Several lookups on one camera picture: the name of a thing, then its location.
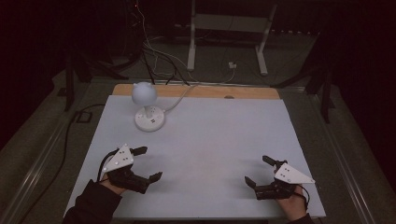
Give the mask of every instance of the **white sphere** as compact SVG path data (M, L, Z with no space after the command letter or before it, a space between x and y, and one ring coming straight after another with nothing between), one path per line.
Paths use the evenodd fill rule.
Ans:
M152 105L157 100L157 91L148 82L134 84L132 100L137 105Z

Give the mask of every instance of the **metal stand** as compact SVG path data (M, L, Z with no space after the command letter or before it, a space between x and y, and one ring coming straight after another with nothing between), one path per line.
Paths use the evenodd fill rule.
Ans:
M191 39L187 69L194 70L195 66L195 29L227 30L262 33L262 42L256 46L257 61L262 76L268 75L262 51L271 31L272 20L276 13L277 4L273 4L268 18L234 17L222 15L197 14L195 0L191 4Z

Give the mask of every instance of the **table leg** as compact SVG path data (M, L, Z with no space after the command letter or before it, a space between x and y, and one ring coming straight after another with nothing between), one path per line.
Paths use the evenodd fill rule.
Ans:
M271 31L271 25L276 13L276 7L277 4L274 4L271 9L270 15L268 17L268 22L266 24L265 30L262 34L262 42L260 43L260 45L256 46L257 61L260 67L260 74L262 76L268 75L267 65L265 64L264 55L262 54L262 51L264 50L265 42L267 41L268 35L270 34Z
M191 36L189 59L187 60L187 70L192 72L195 64L195 0L191 1Z

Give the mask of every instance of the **dark background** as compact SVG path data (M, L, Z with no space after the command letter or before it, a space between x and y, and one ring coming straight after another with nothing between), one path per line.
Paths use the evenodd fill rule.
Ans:
M175 34L175 23L190 22L190 1L140 2L147 23L169 37ZM123 9L120 9L124 2L111 3L102 0L6 0L0 3L0 148L52 91L51 79L64 69L67 46L79 43L87 52L106 57L111 34L118 32L124 21ZM268 4L262 0L202 0L197 1L197 10L265 16L269 12ZM98 11L106 20L98 20ZM333 84L340 88L379 165L396 190L396 177L392 175L392 166L396 163L392 156L396 133L393 98L396 21L392 15L394 7L386 1L280 1L273 29L276 34L293 31L317 35L321 32L306 64L323 63L331 69Z

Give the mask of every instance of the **stand base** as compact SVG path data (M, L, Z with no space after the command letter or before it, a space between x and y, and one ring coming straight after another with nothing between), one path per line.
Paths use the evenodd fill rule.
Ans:
M154 105L149 107L152 117L150 119L146 116L145 108L141 108L134 116L134 123L136 127L143 132L155 132L165 124L165 114L163 111Z

